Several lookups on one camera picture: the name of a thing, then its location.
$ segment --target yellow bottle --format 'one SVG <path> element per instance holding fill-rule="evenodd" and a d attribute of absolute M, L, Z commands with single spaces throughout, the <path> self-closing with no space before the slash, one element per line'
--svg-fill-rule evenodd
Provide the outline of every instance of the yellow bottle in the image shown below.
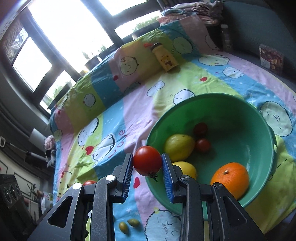
<path fill-rule="evenodd" d="M 151 51 L 155 54 L 158 62 L 166 72 L 178 65 L 178 62 L 175 60 L 174 56 L 168 50 L 166 50 L 161 43 L 154 44 L 151 47 Z"/>

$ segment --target colorful bedsheet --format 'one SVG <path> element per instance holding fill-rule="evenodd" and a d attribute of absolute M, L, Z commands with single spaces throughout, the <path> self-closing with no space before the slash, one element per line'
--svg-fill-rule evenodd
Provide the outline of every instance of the colorful bedsheet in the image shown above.
<path fill-rule="evenodd" d="M 145 47 L 156 42 L 171 51 L 179 70 L 163 71 Z M 84 76 L 52 110 L 50 123 L 57 141 L 54 200 L 75 182 L 112 173 L 126 153 L 145 144 L 153 125 L 168 109 L 210 92 L 245 99 L 276 134 L 277 170 L 246 208 L 267 232 L 296 206 L 296 94 L 260 67 L 218 52 L 198 16 L 164 25 L 124 45 Z M 114 217 L 116 240 L 179 239 L 180 217 L 155 199 L 145 178 L 135 171 L 126 202 L 114 204 Z M 142 226 L 130 226 L 126 236 L 118 224 L 130 218 L 140 220 Z"/>

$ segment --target cherry tomato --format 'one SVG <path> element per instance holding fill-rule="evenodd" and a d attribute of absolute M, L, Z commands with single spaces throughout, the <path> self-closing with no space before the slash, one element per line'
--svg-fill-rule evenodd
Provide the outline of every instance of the cherry tomato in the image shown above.
<path fill-rule="evenodd" d="M 90 184 L 94 184 L 94 183 L 96 183 L 96 182 L 93 181 L 93 180 L 88 180 L 88 181 L 85 181 L 85 182 L 84 182 L 83 186 L 90 185 Z"/>
<path fill-rule="evenodd" d="M 159 152 L 152 146 L 142 146 L 133 156 L 133 166 L 140 175 L 155 177 L 162 167 L 162 159 Z"/>
<path fill-rule="evenodd" d="M 197 136 L 204 136 L 207 133 L 207 124 L 200 122 L 193 128 L 193 133 Z"/>
<path fill-rule="evenodd" d="M 195 149 L 201 153 L 208 152 L 211 149 L 211 143 L 205 138 L 198 139 L 195 143 Z"/>

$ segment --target green plant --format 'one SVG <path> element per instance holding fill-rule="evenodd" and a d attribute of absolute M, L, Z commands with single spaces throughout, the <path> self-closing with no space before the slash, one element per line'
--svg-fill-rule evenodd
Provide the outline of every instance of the green plant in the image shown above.
<path fill-rule="evenodd" d="M 103 51 L 105 51 L 107 48 L 104 46 L 104 45 L 102 45 L 101 47 L 100 47 L 100 49 L 98 50 L 98 52 L 99 53 L 102 53 Z"/>
<path fill-rule="evenodd" d="M 82 53 L 83 53 L 83 56 L 84 56 L 87 60 L 90 60 L 89 55 L 88 55 L 86 52 L 82 52 Z"/>
<path fill-rule="evenodd" d="M 49 96 L 45 96 L 45 98 L 43 99 L 43 101 L 45 102 L 45 104 L 47 106 L 49 106 L 51 104 L 51 102 L 54 100 L 54 98 L 59 94 L 59 92 L 62 90 L 64 86 L 58 86 L 56 87 L 56 89 L 53 91 L 53 95 L 52 97 L 49 97 Z"/>
<path fill-rule="evenodd" d="M 148 25 L 150 25 L 152 23 L 157 22 L 157 19 L 158 18 L 159 18 L 159 16 L 156 16 L 156 17 L 153 17 L 151 19 L 146 20 L 145 22 L 137 23 L 137 25 L 135 26 L 135 28 L 133 28 L 133 32 L 134 31 L 137 31 L 137 30 L 139 30 L 139 29 L 141 29 L 141 28 L 143 28 L 145 26 L 148 26 Z"/>

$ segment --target green olive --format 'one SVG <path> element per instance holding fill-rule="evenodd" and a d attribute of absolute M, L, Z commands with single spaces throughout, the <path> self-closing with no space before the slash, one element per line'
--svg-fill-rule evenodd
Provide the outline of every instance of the green olive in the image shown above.
<path fill-rule="evenodd" d="M 134 218 L 131 218 L 128 220 L 128 224 L 133 226 L 133 227 L 137 227 L 140 224 L 140 221 Z"/>
<path fill-rule="evenodd" d="M 119 223 L 119 229 L 122 231 L 124 234 L 128 234 L 128 226 L 126 225 L 125 222 L 120 222 Z"/>

